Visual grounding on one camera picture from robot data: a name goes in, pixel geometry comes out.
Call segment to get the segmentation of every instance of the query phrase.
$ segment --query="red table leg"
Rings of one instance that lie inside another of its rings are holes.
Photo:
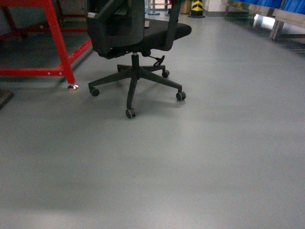
[[[44,11],[50,26],[50,30],[55,41],[55,45],[61,60],[61,67],[63,68],[63,75],[66,76],[69,85],[69,90],[74,91],[78,89],[75,84],[75,78],[68,57],[68,52],[61,34],[61,29],[57,22],[56,12],[51,0],[44,0]]]
[[[15,25],[13,17],[12,17],[12,15],[10,13],[9,8],[7,6],[3,6],[2,9],[3,9],[4,16],[5,16],[6,20],[8,21],[8,23],[10,25],[10,29],[12,31],[10,33],[10,36],[15,36],[15,37],[20,36],[20,34],[18,33],[17,26]]]
[[[59,2],[59,0],[56,0],[56,5],[57,5],[59,16],[61,17],[62,16],[62,9],[61,9],[61,3]]]

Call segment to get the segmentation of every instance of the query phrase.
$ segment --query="metal foot pad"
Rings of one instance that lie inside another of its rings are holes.
[[[70,84],[70,85],[68,86],[68,90],[69,90],[70,92],[77,91],[78,88],[79,88],[79,87],[78,87],[77,84]]]

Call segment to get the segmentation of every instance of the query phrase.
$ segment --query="red workbench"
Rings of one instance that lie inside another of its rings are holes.
[[[0,68],[0,76],[65,76],[69,83],[68,89],[70,91],[75,91],[78,89],[78,85],[75,84],[74,74],[71,68],[71,64],[76,61],[88,48],[91,47],[91,40],[88,40],[83,44],[78,50],[76,50],[72,55],[68,56],[68,52],[62,37],[61,32],[87,32],[87,29],[61,29],[59,27],[59,20],[64,17],[84,17],[84,15],[63,15],[60,7],[59,0],[56,0],[59,17],[56,15],[56,11],[52,0],[0,0],[0,6],[3,8],[4,15],[9,22],[11,31],[8,34],[0,36],[0,40],[6,39],[8,37],[16,36],[23,37],[28,32],[31,31],[42,31],[51,32],[52,37],[55,41],[55,45],[61,60],[61,64],[56,68]],[[23,7],[43,7],[46,14],[47,21],[44,23],[32,25],[27,28],[18,29],[14,23],[14,20],[10,14],[8,7],[23,6]]]

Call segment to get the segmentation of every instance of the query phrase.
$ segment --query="chair leg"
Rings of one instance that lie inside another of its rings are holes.
[[[132,108],[132,101],[133,101],[133,96],[135,92],[135,88],[137,86],[138,79],[137,76],[133,76],[131,81],[130,81],[130,86],[129,86],[129,92],[128,92],[128,97],[127,97],[127,109]]]
[[[106,83],[111,83],[111,82],[115,82],[115,81],[119,81],[119,80],[123,80],[126,78],[130,77],[130,73],[131,70],[125,70],[125,71],[121,71],[109,76],[106,76],[104,78],[101,78],[99,80],[93,81],[91,83],[88,84],[89,88],[93,88],[94,86],[98,86],[98,85],[102,85],[102,84],[106,84]]]
[[[165,70],[165,65],[160,66],[141,66],[141,68],[148,70],[150,72],[155,72],[157,70]]]
[[[118,64],[117,67],[118,67],[118,72],[121,72],[121,71],[124,71],[124,70],[132,68],[129,65],[122,65],[122,64]]]
[[[150,71],[147,70],[141,70],[141,78],[146,79],[146,80],[150,80],[156,83],[160,83],[169,87],[173,87],[178,89],[178,92],[182,91],[182,85],[175,83],[171,80],[165,79],[162,76],[156,75],[154,73],[151,73]]]

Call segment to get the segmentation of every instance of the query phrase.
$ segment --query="blue bin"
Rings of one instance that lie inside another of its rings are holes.
[[[237,1],[246,2],[246,3],[250,3],[250,4],[256,4],[256,2],[257,2],[257,0],[237,0]]]
[[[305,0],[286,0],[283,10],[305,14]]]
[[[256,4],[260,6],[267,6],[271,8],[280,8],[282,0],[257,0]]]

